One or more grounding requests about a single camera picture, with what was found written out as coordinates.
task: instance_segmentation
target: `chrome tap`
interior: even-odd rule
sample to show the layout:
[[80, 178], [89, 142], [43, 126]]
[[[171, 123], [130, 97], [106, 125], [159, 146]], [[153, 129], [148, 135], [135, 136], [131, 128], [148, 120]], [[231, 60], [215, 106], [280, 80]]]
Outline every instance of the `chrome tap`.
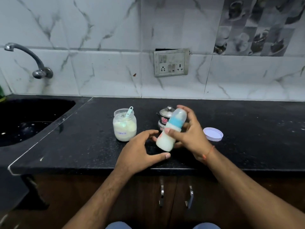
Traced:
[[6, 51], [14, 51], [14, 48], [17, 48], [19, 50], [24, 51], [25, 53], [32, 56], [33, 59], [35, 59], [39, 69], [36, 70], [36, 71], [33, 71], [32, 75], [34, 76], [34, 78], [41, 79], [43, 77], [46, 77], [46, 78], [52, 78], [53, 77], [53, 71], [50, 68], [45, 67], [43, 65], [43, 62], [40, 60], [40, 58], [38, 58], [38, 56], [36, 54], [34, 54], [32, 51], [30, 51], [28, 48], [26, 48], [26, 47], [24, 47], [20, 44], [17, 44], [17, 43], [12, 43], [12, 42], [7, 43], [4, 46], [4, 49]]

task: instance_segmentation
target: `red thread bracelet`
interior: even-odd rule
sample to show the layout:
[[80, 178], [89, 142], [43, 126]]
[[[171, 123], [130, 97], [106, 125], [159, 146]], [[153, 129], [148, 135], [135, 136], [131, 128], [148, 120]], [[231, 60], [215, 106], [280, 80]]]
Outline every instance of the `red thread bracelet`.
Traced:
[[202, 158], [203, 158], [204, 161], [207, 160], [207, 156], [208, 156], [208, 154], [213, 150], [213, 148], [215, 148], [214, 145], [212, 146], [212, 148], [210, 149], [210, 151], [207, 153], [207, 155], [202, 155]]

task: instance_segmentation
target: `cabinet handle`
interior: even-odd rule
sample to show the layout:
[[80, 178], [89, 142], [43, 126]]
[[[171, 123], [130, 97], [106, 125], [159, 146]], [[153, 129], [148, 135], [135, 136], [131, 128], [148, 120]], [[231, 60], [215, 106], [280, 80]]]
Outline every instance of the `cabinet handle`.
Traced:
[[163, 178], [160, 178], [160, 184], [161, 184], [161, 197], [159, 200], [159, 206], [163, 207], [164, 204], [164, 184], [163, 184]]
[[186, 207], [187, 207], [188, 209], [191, 208], [191, 206], [192, 206], [193, 198], [194, 198], [193, 187], [190, 186], [190, 200], [189, 200], [189, 201], [185, 201], [185, 205], [186, 205]]

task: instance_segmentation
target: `black sink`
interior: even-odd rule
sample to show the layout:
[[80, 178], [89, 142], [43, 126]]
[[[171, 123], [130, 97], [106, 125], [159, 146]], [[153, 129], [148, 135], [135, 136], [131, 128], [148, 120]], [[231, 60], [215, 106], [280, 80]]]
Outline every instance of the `black sink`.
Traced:
[[0, 103], [0, 147], [29, 139], [75, 105], [72, 100], [23, 99]]

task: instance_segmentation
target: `countertop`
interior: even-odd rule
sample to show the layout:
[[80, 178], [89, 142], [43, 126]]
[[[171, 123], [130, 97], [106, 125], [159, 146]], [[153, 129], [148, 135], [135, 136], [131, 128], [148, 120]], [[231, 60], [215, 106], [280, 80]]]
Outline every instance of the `countertop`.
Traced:
[[[113, 133], [113, 113], [134, 107], [137, 133], [158, 129], [156, 112], [168, 105], [192, 108], [202, 127], [224, 134], [216, 148], [246, 172], [305, 174], [305, 103], [235, 100], [177, 100], [102, 97], [41, 97], [76, 105], [33, 138], [0, 147], [0, 165], [13, 174], [107, 175], [126, 144]], [[162, 152], [147, 142], [148, 154]], [[201, 175], [207, 168], [185, 149], [143, 171], [143, 175]]]

